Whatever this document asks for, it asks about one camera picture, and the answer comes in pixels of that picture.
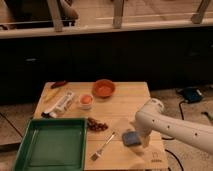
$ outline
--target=orange ball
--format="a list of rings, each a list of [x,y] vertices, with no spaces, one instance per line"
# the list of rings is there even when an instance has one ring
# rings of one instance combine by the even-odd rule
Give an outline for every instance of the orange ball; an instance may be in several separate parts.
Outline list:
[[[92,102],[92,97],[89,95],[85,95],[81,98],[82,104],[90,104]]]

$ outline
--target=orange bowl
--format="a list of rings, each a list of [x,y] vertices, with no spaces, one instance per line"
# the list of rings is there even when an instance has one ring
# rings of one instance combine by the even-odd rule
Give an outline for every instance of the orange bowl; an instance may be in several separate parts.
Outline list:
[[[115,84],[111,80],[101,79],[97,80],[92,92],[97,97],[110,97],[115,91]]]

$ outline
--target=green tray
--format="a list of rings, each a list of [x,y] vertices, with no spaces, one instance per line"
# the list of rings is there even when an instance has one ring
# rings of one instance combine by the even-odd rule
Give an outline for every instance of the green tray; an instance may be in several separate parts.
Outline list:
[[[80,171],[84,169],[85,119],[30,121],[13,171]]]

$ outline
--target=wall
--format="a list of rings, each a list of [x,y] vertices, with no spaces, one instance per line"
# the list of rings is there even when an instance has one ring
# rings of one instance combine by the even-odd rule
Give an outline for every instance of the wall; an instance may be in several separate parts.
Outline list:
[[[1,103],[39,98],[46,81],[147,81],[150,89],[213,82],[213,28],[1,39]]]

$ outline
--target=red chili pepper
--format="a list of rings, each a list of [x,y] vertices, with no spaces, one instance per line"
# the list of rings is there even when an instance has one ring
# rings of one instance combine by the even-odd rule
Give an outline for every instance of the red chili pepper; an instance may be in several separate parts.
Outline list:
[[[57,87],[61,87],[65,84],[67,84],[67,81],[57,81],[54,84],[51,85],[51,89],[57,88]]]

